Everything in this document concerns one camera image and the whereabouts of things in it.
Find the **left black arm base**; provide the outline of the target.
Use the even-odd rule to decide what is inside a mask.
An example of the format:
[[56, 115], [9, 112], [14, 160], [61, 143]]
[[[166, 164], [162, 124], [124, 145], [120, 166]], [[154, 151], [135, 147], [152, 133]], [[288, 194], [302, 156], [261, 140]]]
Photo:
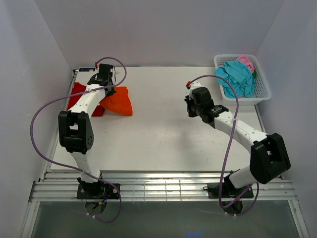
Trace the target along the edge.
[[77, 190], [77, 199], [118, 199], [118, 191], [120, 191], [121, 184], [114, 183], [113, 185], [117, 188], [117, 192], [114, 191], [114, 187], [107, 184], [98, 182], [85, 182], [81, 178], [77, 178], [79, 182]]

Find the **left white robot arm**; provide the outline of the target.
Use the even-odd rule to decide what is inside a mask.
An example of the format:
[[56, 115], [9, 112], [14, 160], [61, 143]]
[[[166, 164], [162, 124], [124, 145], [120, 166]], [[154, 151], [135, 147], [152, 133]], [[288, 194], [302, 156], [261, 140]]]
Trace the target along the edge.
[[94, 144], [94, 133], [91, 116], [100, 101], [115, 93], [115, 67], [101, 64], [88, 77], [84, 91], [75, 104], [58, 115], [59, 143], [73, 157], [80, 169], [80, 182], [89, 183], [88, 192], [94, 198], [105, 193], [104, 184], [98, 181], [101, 177], [97, 163], [90, 156]]

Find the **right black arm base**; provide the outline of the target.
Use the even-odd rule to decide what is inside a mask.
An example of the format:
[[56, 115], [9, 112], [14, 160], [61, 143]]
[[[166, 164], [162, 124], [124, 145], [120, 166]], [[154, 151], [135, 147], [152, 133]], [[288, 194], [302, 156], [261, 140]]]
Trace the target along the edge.
[[[203, 187], [204, 191], [208, 192], [209, 198], [218, 198], [219, 196], [219, 185], [220, 183], [208, 183]], [[241, 198], [253, 198], [252, 188], [244, 186], [242, 188], [235, 188], [231, 181], [229, 180], [229, 175], [227, 175], [222, 182], [221, 198], [236, 198], [238, 197], [245, 189], [248, 189]]]

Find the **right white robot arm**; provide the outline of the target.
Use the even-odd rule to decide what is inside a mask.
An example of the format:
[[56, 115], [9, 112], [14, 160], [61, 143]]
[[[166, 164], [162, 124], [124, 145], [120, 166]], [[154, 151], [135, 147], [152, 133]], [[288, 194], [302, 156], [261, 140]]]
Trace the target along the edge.
[[222, 105], [215, 105], [206, 87], [188, 86], [185, 97], [188, 115], [200, 117], [214, 129], [230, 136], [250, 153], [250, 164], [224, 178], [226, 195], [235, 197], [242, 188], [254, 183], [267, 184], [291, 168], [284, 140], [278, 133], [266, 134], [241, 120]]

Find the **orange t shirt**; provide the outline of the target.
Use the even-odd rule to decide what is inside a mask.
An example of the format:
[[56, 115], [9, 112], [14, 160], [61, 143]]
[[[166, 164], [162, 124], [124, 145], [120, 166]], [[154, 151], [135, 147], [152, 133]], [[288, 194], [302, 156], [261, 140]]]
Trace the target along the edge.
[[133, 108], [129, 98], [129, 90], [125, 86], [115, 87], [115, 93], [100, 101], [100, 105], [117, 115], [133, 116]]

